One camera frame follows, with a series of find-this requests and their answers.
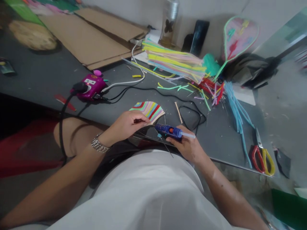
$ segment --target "hot glue gun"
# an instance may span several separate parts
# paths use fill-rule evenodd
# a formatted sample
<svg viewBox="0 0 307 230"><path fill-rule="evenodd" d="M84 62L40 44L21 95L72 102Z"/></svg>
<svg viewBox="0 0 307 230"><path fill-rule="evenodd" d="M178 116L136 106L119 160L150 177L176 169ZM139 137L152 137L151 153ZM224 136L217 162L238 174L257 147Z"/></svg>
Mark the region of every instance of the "hot glue gun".
<svg viewBox="0 0 307 230"><path fill-rule="evenodd" d="M195 135L183 132L181 129L169 125L156 124L154 128L163 134L166 134L178 141L181 141L182 136L195 138Z"/></svg>

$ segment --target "red-handled scissors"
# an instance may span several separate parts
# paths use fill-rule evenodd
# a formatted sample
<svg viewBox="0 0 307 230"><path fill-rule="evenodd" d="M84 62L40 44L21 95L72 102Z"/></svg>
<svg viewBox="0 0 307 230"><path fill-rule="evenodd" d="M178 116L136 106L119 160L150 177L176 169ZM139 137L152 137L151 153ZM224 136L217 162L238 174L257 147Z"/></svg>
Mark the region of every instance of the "red-handled scissors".
<svg viewBox="0 0 307 230"><path fill-rule="evenodd" d="M260 135L259 135L257 128L256 128L256 138L257 138L257 145L254 146L254 149L253 149L253 152L252 152L252 155L251 155L254 167L256 168L256 170L258 172L265 173L269 176L273 176L275 174L275 164L274 164L274 161L273 161L272 157L270 156L268 150L263 148L262 142L261 142L261 139L260 139ZM259 158L261 168L258 167L258 164L257 164L257 161L256 161L256 153L257 153L257 156ZM268 158L269 163L271 165L270 171L268 170L266 158Z"/></svg>

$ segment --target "wooden stick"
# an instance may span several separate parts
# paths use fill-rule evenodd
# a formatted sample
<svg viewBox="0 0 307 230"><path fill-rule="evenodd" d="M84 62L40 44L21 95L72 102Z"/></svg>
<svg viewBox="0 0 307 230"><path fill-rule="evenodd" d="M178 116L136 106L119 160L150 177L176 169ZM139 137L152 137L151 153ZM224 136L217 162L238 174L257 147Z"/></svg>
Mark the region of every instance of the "wooden stick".
<svg viewBox="0 0 307 230"><path fill-rule="evenodd" d="M182 123L182 119L181 119L181 115L180 115L180 112L179 112L179 109L178 109L177 102L175 102L175 106L176 106L177 111L178 111L178 115L179 115L179 118L180 118L180 122Z"/></svg>

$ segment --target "hand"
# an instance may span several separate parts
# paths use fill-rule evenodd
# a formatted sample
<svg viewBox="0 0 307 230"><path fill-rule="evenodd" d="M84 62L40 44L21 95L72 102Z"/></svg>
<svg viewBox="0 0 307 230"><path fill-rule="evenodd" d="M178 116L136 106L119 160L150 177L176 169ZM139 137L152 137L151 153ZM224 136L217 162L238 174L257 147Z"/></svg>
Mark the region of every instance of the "hand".
<svg viewBox="0 0 307 230"><path fill-rule="evenodd" d="M106 147L133 135L140 128L148 125L150 120L138 110L126 111L108 128L98 140Z"/></svg>
<svg viewBox="0 0 307 230"><path fill-rule="evenodd" d="M181 129L185 133L194 134L183 125L179 125L177 126L177 128ZM175 145L175 147L179 150L182 156L194 164L203 161L204 157L207 156L201 145L199 144L197 138L193 139L190 137L182 136L181 143L171 137L166 138L166 140Z"/></svg>

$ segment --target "gray table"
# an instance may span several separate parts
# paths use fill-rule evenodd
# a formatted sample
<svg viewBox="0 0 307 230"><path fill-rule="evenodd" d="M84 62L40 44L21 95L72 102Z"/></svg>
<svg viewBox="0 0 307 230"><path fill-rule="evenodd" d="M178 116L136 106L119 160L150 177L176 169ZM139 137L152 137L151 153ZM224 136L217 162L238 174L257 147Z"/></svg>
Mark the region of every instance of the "gray table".
<svg viewBox="0 0 307 230"><path fill-rule="evenodd" d="M72 85L82 80L89 73L64 47L58 53L37 55L20 45L10 33L6 33L0 38L0 56L7 58L18 73L15 77L0 76L1 93L58 111L61 110L63 105L55 100L53 96L61 94L67 98ZM109 80L109 85L116 82L132 81L132 75L140 74L139 69L131 67L132 70L130 70L126 65L124 62L119 62L111 65L108 70L103 72L104 79ZM151 74L146 74L145 79L137 87L156 88L158 82L164 87L173 86ZM114 87L110 89L105 97L112 98L118 95L124 88L125 86ZM208 110L204 102L193 99L194 94L188 96L190 92L185 90L180 90L179 92L176 90L161 90L161 92L176 95L184 100L194 100L202 113L207 116ZM161 105L166 112L166 124L171 126L180 124L174 105L175 101L177 101L179 106L185 104L193 108L193 105L190 103L182 103L173 97L163 97L155 91L129 89L124 97L115 104L90 105L86 109L84 109L85 103L82 103L77 98L73 98L71 103L77 111L72 112L67 109L67 112L77 115L84 109L80 115L81 117L105 125L111 125L123 111L129 110L137 102L147 100L155 101ZM268 149L275 161L271 144L268 142L268 134L261 109L258 106L252 106L243 102L242 105L248 112L254 125L258 127L263 145ZM236 132L234 117L228 105L227 110L228 115L222 108L222 105L213 108L207 118L207 124L205 123L199 127L197 138L206 153L213 160L249 170L242 149L241 136ZM188 113L184 112L184 110L182 111L182 116L189 123L196 119L192 112ZM160 119L160 123L164 123L164 118ZM244 124L244 133L246 146L249 150L250 146L255 143L255 132L246 122ZM152 136L154 132L149 130L148 134ZM276 169L275 175L279 176L277 165Z"/></svg>

